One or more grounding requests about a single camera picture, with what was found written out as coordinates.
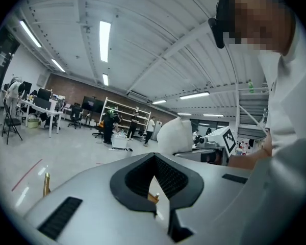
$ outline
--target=folding chair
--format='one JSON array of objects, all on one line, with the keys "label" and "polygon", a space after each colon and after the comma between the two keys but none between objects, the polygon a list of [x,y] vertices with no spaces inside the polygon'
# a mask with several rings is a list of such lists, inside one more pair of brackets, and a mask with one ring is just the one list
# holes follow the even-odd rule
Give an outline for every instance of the folding chair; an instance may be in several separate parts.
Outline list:
[{"label": "folding chair", "polygon": [[[8,105],[6,104],[6,101],[4,101],[4,105],[5,105],[5,110],[6,110],[6,118],[5,118],[5,121],[4,121],[4,127],[2,128],[1,137],[3,137],[3,135],[4,135],[4,133],[5,133],[5,134],[7,135],[7,144],[8,144],[10,127],[12,127],[14,133],[15,133],[15,134],[18,134],[19,137],[20,137],[20,139],[22,140],[21,135],[19,134],[19,132],[18,132],[17,129],[16,129],[16,126],[21,125],[21,121],[18,120],[18,119],[16,119],[16,118],[13,119],[13,118],[11,117],[11,114],[10,114]],[[8,126],[8,133],[5,132],[5,125]]]}]

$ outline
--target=shelf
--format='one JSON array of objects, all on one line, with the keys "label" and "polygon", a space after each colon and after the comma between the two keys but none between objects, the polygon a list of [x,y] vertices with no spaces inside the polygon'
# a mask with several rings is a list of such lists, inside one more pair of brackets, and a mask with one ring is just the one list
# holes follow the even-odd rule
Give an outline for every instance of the shelf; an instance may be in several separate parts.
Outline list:
[{"label": "shelf", "polygon": [[139,110],[139,109],[138,109],[137,111],[143,112],[143,113],[146,113],[146,114],[149,114],[149,112],[141,111],[141,110]]},{"label": "shelf", "polygon": [[129,127],[128,127],[128,126],[125,126],[125,125],[118,125],[118,127],[129,129]]},{"label": "shelf", "polygon": [[124,105],[124,104],[120,104],[120,103],[114,102],[114,101],[109,100],[109,99],[107,99],[107,102],[110,102],[110,103],[113,103],[113,104],[116,104],[116,105],[120,105],[120,106],[124,106],[124,107],[132,109],[132,110],[136,110],[136,108],[134,108],[134,107],[130,107],[130,106],[127,106],[127,105]]},{"label": "shelf", "polygon": [[128,114],[128,115],[130,115],[130,116],[133,116],[132,113],[123,112],[123,111],[120,111],[120,110],[113,109],[113,108],[111,108],[111,107],[105,106],[105,109],[109,109],[109,110],[113,110],[113,111],[116,111],[116,112],[120,112],[120,113],[123,113],[123,114]]},{"label": "shelf", "polygon": [[142,119],[144,119],[144,120],[148,120],[146,117],[142,117],[142,116],[137,116],[138,118],[142,118]]}]

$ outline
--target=metal shelving unit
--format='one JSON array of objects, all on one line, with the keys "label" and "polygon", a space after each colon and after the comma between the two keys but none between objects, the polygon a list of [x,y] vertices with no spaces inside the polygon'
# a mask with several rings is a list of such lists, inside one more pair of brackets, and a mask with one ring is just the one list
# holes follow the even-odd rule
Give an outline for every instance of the metal shelving unit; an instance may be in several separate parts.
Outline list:
[{"label": "metal shelving unit", "polygon": [[[124,105],[124,104],[120,104],[118,102],[109,100],[108,97],[106,97],[106,100],[105,100],[103,108],[102,108],[102,113],[101,113],[99,122],[101,122],[102,116],[107,110],[113,110],[113,111],[118,112],[118,113],[129,115],[129,119],[122,119],[122,121],[124,121],[126,123],[129,123],[129,124],[132,122],[130,120],[131,116],[133,116],[135,114],[135,112],[139,112],[140,115],[138,115],[137,117],[139,119],[143,119],[144,121],[139,122],[138,124],[144,126],[145,131],[147,129],[148,121],[149,121],[149,118],[151,116],[151,112],[146,112],[146,111],[140,110],[138,107],[131,107],[131,106],[127,106],[127,105]],[[126,125],[119,125],[119,127],[129,129],[129,126],[126,126]]]}]

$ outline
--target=gray floor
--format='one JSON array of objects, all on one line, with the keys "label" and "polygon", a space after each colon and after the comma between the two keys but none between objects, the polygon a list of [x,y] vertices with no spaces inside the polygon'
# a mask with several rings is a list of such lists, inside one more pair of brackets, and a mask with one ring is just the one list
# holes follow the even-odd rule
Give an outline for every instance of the gray floor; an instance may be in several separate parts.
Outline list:
[{"label": "gray floor", "polygon": [[[95,130],[85,127],[75,130],[67,125],[67,121],[62,121],[59,134],[53,129],[51,138],[48,128],[19,126],[23,141],[12,133],[8,145],[7,136],[1,137],[0,126],[0,200],[19,215],[23,216],[42,198],[46,172],[50,173],[53,190],[86,169],[126,158],[126,151],[110,151],[101,138],[95,139],[92,136]],[[129,142],[129,147],[133,149],[132,155],[158,151],[158,143],[152,140],[148,148],[136,139]]]}]

